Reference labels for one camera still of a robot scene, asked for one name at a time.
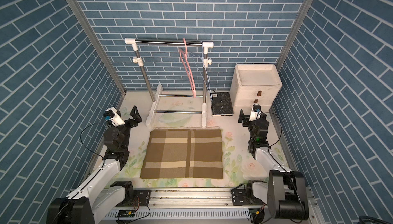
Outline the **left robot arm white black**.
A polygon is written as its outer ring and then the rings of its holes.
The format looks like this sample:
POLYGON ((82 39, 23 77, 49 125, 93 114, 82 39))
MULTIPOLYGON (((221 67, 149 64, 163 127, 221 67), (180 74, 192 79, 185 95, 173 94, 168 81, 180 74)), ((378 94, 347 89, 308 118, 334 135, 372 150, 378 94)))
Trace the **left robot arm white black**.
POLYGON ((103 116, 109 127, 103 134, 106 151, 101 166, 66 197, 57 198, 50 204, 48 224, 97 224, 118 204, 139 205, 130 181, 117 181, 107 192, 102 190, 126 165, 130 154, 130 131, 142 118, 136 106, 127 120, 123 120, 114 107, 107 109, 103 116))

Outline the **brown plaid scarf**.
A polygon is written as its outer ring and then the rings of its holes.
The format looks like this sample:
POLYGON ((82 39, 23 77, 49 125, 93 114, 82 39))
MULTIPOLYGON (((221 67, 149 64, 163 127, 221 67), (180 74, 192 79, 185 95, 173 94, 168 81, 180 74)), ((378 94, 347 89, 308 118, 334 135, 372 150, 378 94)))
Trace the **brown plaid scarf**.
POLYGON ((220 129, 151 131, 140 178, 222 179, 222 131, 220 129))

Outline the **blue wire clothes hanger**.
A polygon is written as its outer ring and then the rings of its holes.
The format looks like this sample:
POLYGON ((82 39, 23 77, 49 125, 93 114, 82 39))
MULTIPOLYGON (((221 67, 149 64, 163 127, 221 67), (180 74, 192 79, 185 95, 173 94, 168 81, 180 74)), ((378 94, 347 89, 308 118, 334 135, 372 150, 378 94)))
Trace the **blue wire clothes hanger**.
POLYGON ((204 77, 204 74, 203 74, 203 57, 199 54, 194 54, 193 52, 191 52, 191 58, 195 64, 195 67, 197 68, 197 71, 200 73, 204 84, 206 85, 207 93, 209 95, 210 100, 212 101, 210 80, 209 80, 208 75, 206 77, 204 77))

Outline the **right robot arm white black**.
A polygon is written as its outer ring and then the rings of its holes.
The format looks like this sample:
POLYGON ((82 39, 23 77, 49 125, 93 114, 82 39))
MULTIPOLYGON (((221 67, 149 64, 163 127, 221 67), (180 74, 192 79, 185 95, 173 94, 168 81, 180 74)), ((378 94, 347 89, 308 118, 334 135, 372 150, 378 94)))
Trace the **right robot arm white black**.
POLYGON ((240 111, 238 122, 248 128, 248 151, 269 172, 269 179, 267 182, 250 180, 231 189, 233 205, 260 206, 251 216, 254 224, 265 221, 264 210, 269 211, 272 219, 288 219, 296 224, 307 221, 310 211, 305 178, 301 172, 279 162, 271 151, 266 113, 255 104, 249 115, 240 111))

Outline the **pink clothes hanger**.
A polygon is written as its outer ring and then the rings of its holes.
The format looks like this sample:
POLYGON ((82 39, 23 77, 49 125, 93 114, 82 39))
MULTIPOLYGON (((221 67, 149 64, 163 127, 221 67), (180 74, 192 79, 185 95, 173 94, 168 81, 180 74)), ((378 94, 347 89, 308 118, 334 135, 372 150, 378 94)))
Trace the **pink clothes hanger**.
POLYGON ((183 38, 183 44, 184 44, 184 49, 179 49, 180 61, 183 63, 186 75, 187 75, 189 83, 190 83, 192 96, 193 96, 193 98, 195 98, 196 97, 195 82, 194 82, 193 74, 192 74, 192 71, 190 68, 190 64, 188 62, 188 48, 187 48, 187 42, 186 42, 185 38, 183 38))

